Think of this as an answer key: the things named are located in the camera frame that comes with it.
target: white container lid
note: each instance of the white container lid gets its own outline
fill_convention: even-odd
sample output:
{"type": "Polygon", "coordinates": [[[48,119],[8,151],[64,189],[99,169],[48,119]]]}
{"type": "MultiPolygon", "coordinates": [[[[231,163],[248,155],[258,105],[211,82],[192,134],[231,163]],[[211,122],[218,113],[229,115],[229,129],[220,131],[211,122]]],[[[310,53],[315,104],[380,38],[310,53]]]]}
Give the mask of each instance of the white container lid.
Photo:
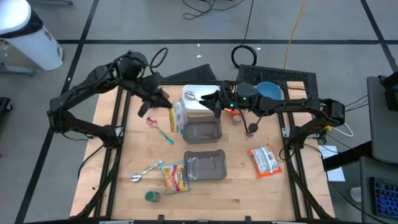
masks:
{"type": "Polygon", "coordinates": [[[212,113],[206,106],[199,104],[201,96],[214,93],[218,90],[216,85],[185,85],[182,88],[182,99],[187,113],[212,113]],[[185,97],[185,92],[191,91],[197,100],[189,100],[185,97]]]}
{"type": "Polygon", "coordinates": [[[0,0],[0,34],[23,28],[30,19],[30,5],[26,0],[0,0]]]}

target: small green cup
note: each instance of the small green cup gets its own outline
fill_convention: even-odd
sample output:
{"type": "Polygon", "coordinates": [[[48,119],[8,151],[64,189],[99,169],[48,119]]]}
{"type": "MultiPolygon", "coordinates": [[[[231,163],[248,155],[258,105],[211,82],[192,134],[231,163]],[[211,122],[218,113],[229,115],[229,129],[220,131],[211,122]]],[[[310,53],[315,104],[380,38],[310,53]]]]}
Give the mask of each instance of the small green cup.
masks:
{"type": "Polygon", "coordinates": [[[147,202],[158,202],[160,199],[160,193],[153,191],[153,190],[148,190],[145,193],[145,200],[147,202]]]}

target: green bottle cap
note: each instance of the green bottle cap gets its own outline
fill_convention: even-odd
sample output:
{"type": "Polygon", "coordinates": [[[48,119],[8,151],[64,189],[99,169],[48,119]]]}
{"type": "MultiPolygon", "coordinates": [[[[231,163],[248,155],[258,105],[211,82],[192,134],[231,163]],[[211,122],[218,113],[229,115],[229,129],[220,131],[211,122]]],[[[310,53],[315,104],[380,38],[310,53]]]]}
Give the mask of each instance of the green bottle cap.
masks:
{"type": "Polygon", "coordinates": [[[156,193],[153,190],[149,190],[145,193],[145,200],[148,202],[154,202],[156,199],[156,193]]]}

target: chip bag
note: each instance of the chip bag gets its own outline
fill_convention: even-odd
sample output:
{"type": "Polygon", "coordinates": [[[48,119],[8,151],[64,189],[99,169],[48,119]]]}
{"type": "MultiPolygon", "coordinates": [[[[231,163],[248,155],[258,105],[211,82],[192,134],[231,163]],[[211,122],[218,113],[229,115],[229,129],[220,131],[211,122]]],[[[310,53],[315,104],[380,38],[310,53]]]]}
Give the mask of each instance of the chip bag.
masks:
{"type": "Polygon", "coordinates": [[[190,190],[185,177],[184,163],[162,165],[165,194],[187,192],[190,190]]]}
{"type": "Polygon", "coordinates": [[[257,170],[257,178],[282,172],[269,144],[257,149],[248,150],[248,153],[257,170]]]}

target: white trash can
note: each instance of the white trash can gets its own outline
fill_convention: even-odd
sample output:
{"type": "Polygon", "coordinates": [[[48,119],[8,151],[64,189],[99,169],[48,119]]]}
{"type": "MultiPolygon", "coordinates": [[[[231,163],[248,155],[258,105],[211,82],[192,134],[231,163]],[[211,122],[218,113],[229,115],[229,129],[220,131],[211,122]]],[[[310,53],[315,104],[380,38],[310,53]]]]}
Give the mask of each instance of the white trash can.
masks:
{"type": "Polygon", "coordinates": [[[26,0],[0,0],[0,38],[44,70],[63,63],[63,50],[26,0]]]}

